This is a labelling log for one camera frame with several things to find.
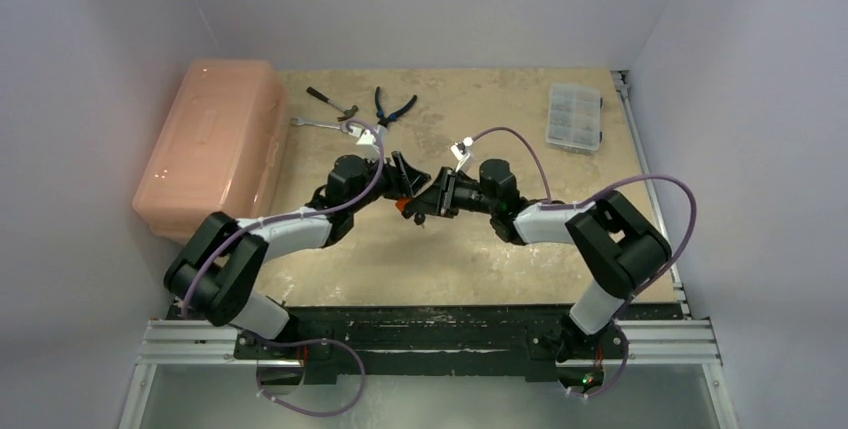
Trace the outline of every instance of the blue pliers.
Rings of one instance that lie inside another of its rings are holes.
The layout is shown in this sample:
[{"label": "blue pliers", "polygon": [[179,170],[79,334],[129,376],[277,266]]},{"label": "blue pliers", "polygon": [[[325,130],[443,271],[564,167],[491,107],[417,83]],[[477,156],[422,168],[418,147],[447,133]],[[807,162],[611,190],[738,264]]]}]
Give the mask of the blue pliers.
[{"label": "blue pliers", "polygon": [[380,104],[380,88],[377,87],[377,90],[374,91],[374,105],[377,106],[377,119],[379,119],[377,124],[388,129],[389,123],[397,122],[400,116],[406,114],[407,112],[409,112],[410,109],[412,109],[412,106],[417,100],[417,95],[412,96],[412,99],[410,99],[409,102],[407,102],[403,107],[386,116],[386,114],[383,112],[383,106]]}]

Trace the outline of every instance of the gray wall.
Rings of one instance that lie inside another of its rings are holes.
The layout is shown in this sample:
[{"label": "gray wall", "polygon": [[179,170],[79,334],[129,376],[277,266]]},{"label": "gray wall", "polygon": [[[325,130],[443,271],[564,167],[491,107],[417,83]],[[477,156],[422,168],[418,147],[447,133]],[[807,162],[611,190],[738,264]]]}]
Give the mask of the gray wall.
[{"label": "gray wall", "polygon": [[668,0],[200,0],[280,68],[630,65]]},{"label": "gray wall", "polygon": [[651,168],[701,204],[682,277],[744,427],[845,427],[846,7],[671,0],[632,68]]},{"label": "gray wall", "polygon": [[130,201],[213,52],[193,0],[0,0],[0,427],[116,424],[175,253]]}]

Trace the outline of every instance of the wooden table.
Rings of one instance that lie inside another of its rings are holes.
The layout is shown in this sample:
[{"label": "wooden table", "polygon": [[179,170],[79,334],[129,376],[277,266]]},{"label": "wooden table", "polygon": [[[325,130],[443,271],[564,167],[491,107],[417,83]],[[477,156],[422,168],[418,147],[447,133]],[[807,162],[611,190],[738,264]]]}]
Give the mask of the wooden table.
[{"label": "wooden table", "polygon": [[[337,111],[306,94],[314,86],[358,117],[376,123],[374,89],[387,111],[413,94],[418,102],[392,124],[386,150],[399,150],[415,168],[438,173],[456,160],[449,146],[492,126],[523,134],[539,154],[555,199],[585,199],[607,184],[640,173],[627,120],[606,69],[413,69],[281,72],[292,116],[333,121]],[[598,88],[604,98],[603,142],[592,156],[572,154],[545,142],[551,83]],[[333,161],[356,153],[354,139],[315,127],[291,127],[274,213],[307,202],[326,181]],[[494,133],[474,145],[477,164],[497,157],[510,162],[519,189],[544,197],[533,160],[513,136]],[[651,205],[643,184],[622,191],[643,214]],[[481,214],[429,217],[422,229],[404,220],[392,201],[356,214],[354,229],[338,244],[301,251],[266,264],[256,288],[289,305],[442,305],[575,302],[591,275],[573,246],[527,247],[500,241]],[[670,276],[657,281],[642,302],[673,302]]]}]

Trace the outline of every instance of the table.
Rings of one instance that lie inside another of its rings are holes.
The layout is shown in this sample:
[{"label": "table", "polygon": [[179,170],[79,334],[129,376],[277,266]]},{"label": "table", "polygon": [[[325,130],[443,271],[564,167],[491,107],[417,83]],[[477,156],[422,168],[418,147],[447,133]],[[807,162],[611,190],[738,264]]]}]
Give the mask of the table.
[{"label": "table", "polygon": [[[306,93],[308,86],[343,104],[357,104],[357,117],[376,123],[374,90],[381,87],[391,112],[413,94],[418,102],[390,126],[386,150],[401,151],[416,169],[432,176],[456,160],[449,146],[493,126],[509,126],[530,141],[548,174],[555,199],[585,199],[607,184],[640,173],[627,119],[606,69],[398,69],[280,72],[292,116],[333,121],[338,112]],[[600,90],[603,142],[591,156],[565,152],[545,142],[548,91],[554,82]],[[333,162],[356,153],[354,139],[329,129],[291,127],[273,213],[307,202],[324,184]],[[532,158],[507,133],[474,145],[477,164],[510,162],[519,189],[544,197]],[[651,219],[644,184],[622,190]],[[263,266],[255,288],[288,305],[446,305],[573,303],[591,275],[573,246],[508,245],[495,236],[488,218],[461,213],[430,217],[424,228],[404,220],[392,201],[378,201],[356,214],[354,229],[328,249],[306,250]],[[676,301],[670,276],[647,289],[638,302]]]}]

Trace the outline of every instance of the orange box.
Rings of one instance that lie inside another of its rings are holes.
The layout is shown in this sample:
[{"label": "orange box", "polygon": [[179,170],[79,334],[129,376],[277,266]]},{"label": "orange box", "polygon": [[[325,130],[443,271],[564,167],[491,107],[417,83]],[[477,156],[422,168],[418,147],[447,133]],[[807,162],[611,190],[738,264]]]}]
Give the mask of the orange box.
[{"label": "orange box", "polygon": [[185,244],[212,212],[268,214],[289,126],[286,99],[267,61],[191,65],[133,198],[154,234]]}]

